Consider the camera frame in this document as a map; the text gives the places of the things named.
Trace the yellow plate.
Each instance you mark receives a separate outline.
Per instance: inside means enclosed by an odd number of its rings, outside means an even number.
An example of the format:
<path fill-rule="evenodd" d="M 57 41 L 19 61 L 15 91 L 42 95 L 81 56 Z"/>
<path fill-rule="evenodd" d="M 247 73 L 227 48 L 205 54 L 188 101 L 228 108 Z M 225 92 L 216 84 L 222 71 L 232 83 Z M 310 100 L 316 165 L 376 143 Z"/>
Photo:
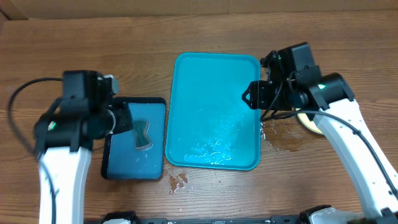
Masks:
<path fill-rule="evenodd" d="M 317 128 L 316 124 L 313 121 L 310 121 L 308 116 L 305 113 L 297 114 L 298 120 L 310 131 L 321 134 L 323 133 Z"/>

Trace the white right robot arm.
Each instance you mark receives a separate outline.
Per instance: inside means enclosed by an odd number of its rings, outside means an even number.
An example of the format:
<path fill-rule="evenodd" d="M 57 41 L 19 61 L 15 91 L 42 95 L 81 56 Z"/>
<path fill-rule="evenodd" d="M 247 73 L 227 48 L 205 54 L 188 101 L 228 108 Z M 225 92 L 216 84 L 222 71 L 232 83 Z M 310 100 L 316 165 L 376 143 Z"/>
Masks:
<path fill-rule="evenodd" d="M 271 51 L 261 58 L 267 80 L 243 93 L 262 123 L 304 114 L 329 140 L 345 167 L 362 213 L 319 205 L 300 213 L 298 223 L 397 223 L 397 171 L 372 136 L 352 89 L 339 73 L 322 75 L 308 43 Z"/>

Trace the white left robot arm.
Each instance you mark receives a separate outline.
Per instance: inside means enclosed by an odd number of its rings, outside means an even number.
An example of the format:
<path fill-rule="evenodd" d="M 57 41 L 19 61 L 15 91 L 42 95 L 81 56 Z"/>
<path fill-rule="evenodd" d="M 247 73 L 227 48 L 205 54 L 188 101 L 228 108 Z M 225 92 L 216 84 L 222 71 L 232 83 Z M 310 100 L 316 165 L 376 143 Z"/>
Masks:
<path fill-rule="evenodd" d="M 94 141 L 132 130 L 128 105 L 113 100 L 119 83 L 112 75 L 65 71 L 62 84 L 62 97 L 34 126 L 40 223 L 83 223 Z"/>

